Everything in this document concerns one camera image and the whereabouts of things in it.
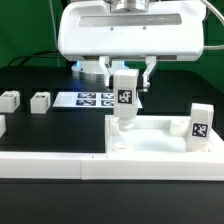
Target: white platform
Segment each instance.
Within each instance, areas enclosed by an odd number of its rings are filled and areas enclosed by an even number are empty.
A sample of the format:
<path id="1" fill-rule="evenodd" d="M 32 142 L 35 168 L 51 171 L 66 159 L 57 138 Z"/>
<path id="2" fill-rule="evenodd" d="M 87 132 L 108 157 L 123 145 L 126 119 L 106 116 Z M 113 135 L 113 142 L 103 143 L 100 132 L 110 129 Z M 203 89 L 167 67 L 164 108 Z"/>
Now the white platform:
<path id="1" fill-rule="evenodd" d="M 224 180 L 224 142 L 213 130 L 210 152 L 186 152 L 186 139 L 169 134 L 175 117 L 137 117 L 120 136 L 110 119 L 105 154 L 0 152 L 0 178 Z M 130 149 L 114 151 L 119 142 Z"/>
<path id="2" fill-rule="evenodd" d="M 53 107 L 79 107 L 79 108 L 113 108 L 113 106 L 114 106 L 114 93 L 111 92 L 108 93 L 59 92 L 53 104 Z M 138 99 L 138 108 L 142 108 L 142 104 L 139 99 Z"/>

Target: green wall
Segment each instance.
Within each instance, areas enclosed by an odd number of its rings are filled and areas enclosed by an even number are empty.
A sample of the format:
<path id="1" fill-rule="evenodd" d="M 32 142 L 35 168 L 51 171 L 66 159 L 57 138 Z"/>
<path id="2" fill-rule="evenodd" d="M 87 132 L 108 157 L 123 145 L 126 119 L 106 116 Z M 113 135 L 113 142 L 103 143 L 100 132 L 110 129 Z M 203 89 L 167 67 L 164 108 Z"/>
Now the green wall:
<path id="1" fill-rule="evenodd" d="M 59 23 L 60 1 L 52 2 Z M 18 56 L 55 49 L 48 0 L 0 0 L 0 9 L 0 67 Z"/>
<path id="2" fill-rule="evenodd" d="M 52 0 L 52 2 L 58 27 L 62 8 L 60 0 Z M 223 0 L 210 2 L 224 14 Z M 6 66 L 11 59 L 18 56 L 55 49 L 48 0 L 0 0 L 0 9 L 0 67 Z M 210 45 L 224 44 L 224 27 L 213 14 L 210 14 L 205 23 L 205 42 Z M 32 60 L 29 64 L 57 65 L 56 60 L 45 59 Z M 144 68 L 142 63 L 131 65 Z M 197 72 L 224 92 L 224 50 L 206 51 L 198 61 L 193 63 L 161 62 L 158 68 Z"/>

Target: black tabletop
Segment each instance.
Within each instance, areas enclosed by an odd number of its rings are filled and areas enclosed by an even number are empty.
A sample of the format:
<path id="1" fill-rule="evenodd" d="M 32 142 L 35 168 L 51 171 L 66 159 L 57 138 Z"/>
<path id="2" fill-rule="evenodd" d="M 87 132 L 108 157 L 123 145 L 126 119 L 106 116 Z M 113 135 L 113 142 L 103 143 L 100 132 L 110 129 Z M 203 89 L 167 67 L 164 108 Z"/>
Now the black tabletop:
<path id="1" fill-rule="evenodd" d="M 68 69 L 13 67 L 0 69 L 0 92 L 6 90 L 20 91 L 22 100 L 6 116 L 0 149 L 104 151 L 104 116 L 111 109 L 51 107 L 39 116 L 29 106 L 37 91 L 51 92 L 54 100 L 58 91 L 105 91 L 103 83 L 77 80 Z M 224 136 L 223 94 L 195 73 L 158 71 L 140 99 L 145 115 L 189 115 L 192 102 L 213 104 L 213 128 Z M 0 180 L 1 224 L 223 224 L 223 208 L 223 182 Z"/>

